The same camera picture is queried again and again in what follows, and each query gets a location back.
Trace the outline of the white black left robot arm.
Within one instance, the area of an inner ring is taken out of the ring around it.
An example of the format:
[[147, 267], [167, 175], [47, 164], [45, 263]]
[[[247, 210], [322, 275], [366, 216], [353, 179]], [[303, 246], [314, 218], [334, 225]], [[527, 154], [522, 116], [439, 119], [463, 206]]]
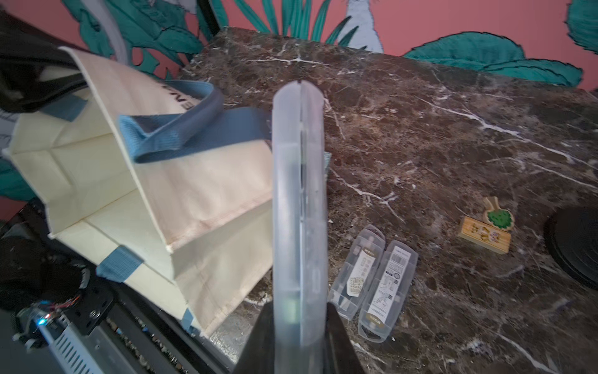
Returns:
[[1, 109], [37, 112], [87, 87], [66, 43], [1, 11]]

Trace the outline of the clear plastic compass case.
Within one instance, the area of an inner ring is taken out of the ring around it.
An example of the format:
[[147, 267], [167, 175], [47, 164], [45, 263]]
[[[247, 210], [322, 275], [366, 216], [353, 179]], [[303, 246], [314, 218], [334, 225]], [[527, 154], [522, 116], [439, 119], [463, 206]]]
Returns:
[[369, 224], [353, 241], [349, 254], [330, 288], [328, 302], [338, 314], [352, 320], [373, 282], [386, 247], [384, 234]]

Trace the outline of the cream canvas tote bag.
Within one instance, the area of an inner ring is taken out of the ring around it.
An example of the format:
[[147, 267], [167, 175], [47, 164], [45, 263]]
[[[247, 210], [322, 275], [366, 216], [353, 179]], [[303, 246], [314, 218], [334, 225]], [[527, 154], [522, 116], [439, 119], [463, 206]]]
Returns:
[[271, 114], [62, 47], [83, 87], [23, 113], [8, 154], [49, 235], [211, 335], [273, 264]]

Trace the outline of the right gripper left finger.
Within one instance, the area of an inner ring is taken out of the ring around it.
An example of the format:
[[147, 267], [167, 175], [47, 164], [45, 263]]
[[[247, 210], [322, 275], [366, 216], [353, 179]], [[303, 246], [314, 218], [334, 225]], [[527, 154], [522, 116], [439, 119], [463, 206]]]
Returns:
[[273, 374], [275, 327], [273, 303], [263, 306], [249, 335], [233, 374]]

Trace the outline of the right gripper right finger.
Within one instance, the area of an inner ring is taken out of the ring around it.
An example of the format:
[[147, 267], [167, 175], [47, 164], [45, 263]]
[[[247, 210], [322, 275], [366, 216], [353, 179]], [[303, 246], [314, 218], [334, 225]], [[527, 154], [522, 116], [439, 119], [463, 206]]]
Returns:
[[324, 373], [365, 374], [350, 338], [332, 303], [326, 305]]

